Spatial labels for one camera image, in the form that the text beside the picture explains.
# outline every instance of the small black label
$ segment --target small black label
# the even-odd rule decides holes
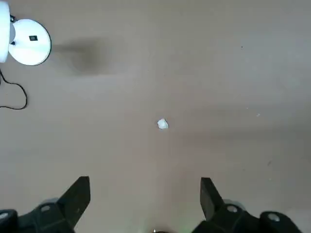
[[[30,35],[29,39],[30,39],[30,41],[37,41],[38,37],[36,35]]]

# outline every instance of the white lamp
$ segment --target white lamp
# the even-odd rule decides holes
[[[6,61],[8,52],[18,62],[36,66],[43,63],[51,52],[51,38],[47,30],[31,19],[10,15],[8,3],[0,1],[0,62]]]

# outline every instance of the black cable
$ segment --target black cable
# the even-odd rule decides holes
[[[11,83],[11,82],[8,82],[8,81],[4,78],[1,69],[0,69],[0,76],[2,77],[2,79],[3,79],[3,81],[4,81],[5,83],[11,84],[11,85],[17,85],[17,86],[19,86],[19,87],[21,88],[21,90],[23,91],[24,95],[25,95],[25,104],[24,104],[24,106],[22,106],[22,107],[20,107],[20,108],[14,108],[14,107],[10,107],[10,106],[5,106],[5,105],[3,105],[3,106],[0,106],[0,108],[8,108],[8,109],[12,109],[12,110],[22,110],[22,109],[25,109],[25,108],[27,107],[27,104],[28,104],[28,97],[27,97],[27,93],[26,93],[24,87],[22,87],[22,85],[20,85],[20,84],[18,84],[18,83]]]

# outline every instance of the beige surface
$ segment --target beige surface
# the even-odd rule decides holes
[[[53,52],[1,65],[29,93],[26,110],[0,110],[1,207],[25,213],[89,175],[78,233],[187,233],[206,176],[249,212],[311,231],[311,1],[10,5],[46,26]],[[1,104],[22,101],[0,87]]]

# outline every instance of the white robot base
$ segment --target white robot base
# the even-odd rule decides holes
[[[9,45],[11,56],[28,66],[43,63],[49,57],[52,47],[48,31],[31,19],[20,19],[13,26],[15,37]]]

